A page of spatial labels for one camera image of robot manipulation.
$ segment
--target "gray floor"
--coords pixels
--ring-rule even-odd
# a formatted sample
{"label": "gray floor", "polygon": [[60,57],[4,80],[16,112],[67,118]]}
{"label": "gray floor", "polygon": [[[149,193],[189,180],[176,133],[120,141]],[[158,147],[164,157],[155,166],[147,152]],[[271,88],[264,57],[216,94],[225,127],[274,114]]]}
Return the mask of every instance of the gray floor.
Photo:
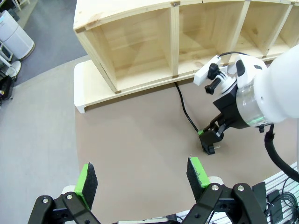
{"label": "gray floor", "polygon": [[0,109],[0,223],[27,223],[36,198],[76,184],[74,66],[60,65],[15,87]]}
{"label": "gray floor", "polygon": [[30,4],[25,3],[21,5],[21,11],[19,9],[15,9],[15,12],[19,16],[19,20],[17,21],[20,27],[24,28],[31,13],[33,12],[34,8],[36,7],[36,4],[38,3],[38,0],[30,0]]}
{"label": "gray floor", "polygon": [[38,1],[24,27],[36,48],[22,61],[16,84],[86,55],[72,29],[75,8],[75,0]]}

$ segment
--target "black bracket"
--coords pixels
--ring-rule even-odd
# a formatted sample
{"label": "black bracket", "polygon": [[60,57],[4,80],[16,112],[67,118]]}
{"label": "black bracket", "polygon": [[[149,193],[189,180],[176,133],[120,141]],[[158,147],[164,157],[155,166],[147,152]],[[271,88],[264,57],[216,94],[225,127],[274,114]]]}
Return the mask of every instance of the black bracket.
{"label": "black bracket", "polygon": [[55,200],[47,195],[38,197],[28,224],[64,224],[72,220],[77,224],[100,224],[74,192],[60,195]]}
{"label": "black bracket", "polygon": [[203,132],[199,135],[202,150],[208,155],[215,154],[214,143],[222,141],[224,137],[223,132],[228,127],[229,126],[225,122],[223,122],[223,115],[220,113],[210,122],[207,127],[203,129]]}
{"label": "black bracket", "polygon": [[221,80],[219,78],[216,78],[216,76],[219,74],[221,74],[221,71],[219,70],[218,65],[215,63],[210,64],[207,78],[214,81],[210,85],[205,86],[206,93],[211,95],[214,94],[214,90],[221,83]]}
{"label": "black bracket", "polygon": [[212,212],[225,212],[234,224],[267,224],[251,187],[245,183],[232,189],[211,183],[192,207],[183,224],[204,224]]}

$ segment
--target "wooden cubby shelf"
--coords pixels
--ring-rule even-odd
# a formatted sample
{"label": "wooden cubby shelf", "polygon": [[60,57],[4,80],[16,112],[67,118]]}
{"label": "wooden cubby shelf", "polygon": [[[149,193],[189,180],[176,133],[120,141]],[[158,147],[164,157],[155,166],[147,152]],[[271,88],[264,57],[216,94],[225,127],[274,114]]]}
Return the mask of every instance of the wooden cubby shelf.
{"label": "wooden cubby shelf", "polygon": [[273,60],[298,44],[298,21],[298,0],[77,0],[74,31],[91,60],[75,68],[75,106],[192,78],[223,52]]}

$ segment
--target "shelf compartment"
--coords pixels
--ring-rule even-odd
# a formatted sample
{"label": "shelf compartment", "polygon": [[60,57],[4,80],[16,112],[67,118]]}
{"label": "shelf compartment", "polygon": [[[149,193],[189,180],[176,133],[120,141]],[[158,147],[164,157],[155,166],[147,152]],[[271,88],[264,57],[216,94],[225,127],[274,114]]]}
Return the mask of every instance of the shelf compartment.
{"label": "shelf compartment", "polygon": [[269,51],[291,9],[290,4],[255,2],[248,12],[235,50],[258,58],[271,58]]}
{"label": "shelf compartment", "polygon": [[181,6],[178,74],[192,74],[216,54],[231,51],[248,5],[233,1]]}
{"label": "shelf compartment", "polygon": [[280,37],[290,48],[299,44],[299,6],[292,7],[280,32]]}
{"label": "shelf compartment", "polygon": [[77,35],[111,90],[127,91],[177,74],[178,13],[178,7],[150,11]]}
{"label": "shelf compartment", "polygon": [[267,58],[274,59],[299,43],[299,6],[291,5],[285,23],[270,48]]}

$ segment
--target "transparent cylinder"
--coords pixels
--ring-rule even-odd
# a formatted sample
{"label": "transparent cylinder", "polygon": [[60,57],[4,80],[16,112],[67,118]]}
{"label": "transparent cylinder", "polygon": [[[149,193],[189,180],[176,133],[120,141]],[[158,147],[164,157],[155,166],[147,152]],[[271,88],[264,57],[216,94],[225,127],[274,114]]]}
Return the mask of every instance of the transparent cylinder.
{"label": "transparent cylinder", "polygon": [[238,89],[236,102],[241,117],[249,126],[256,127],[270,123],[258,107],[254,94],[254,79],[248,85]]}

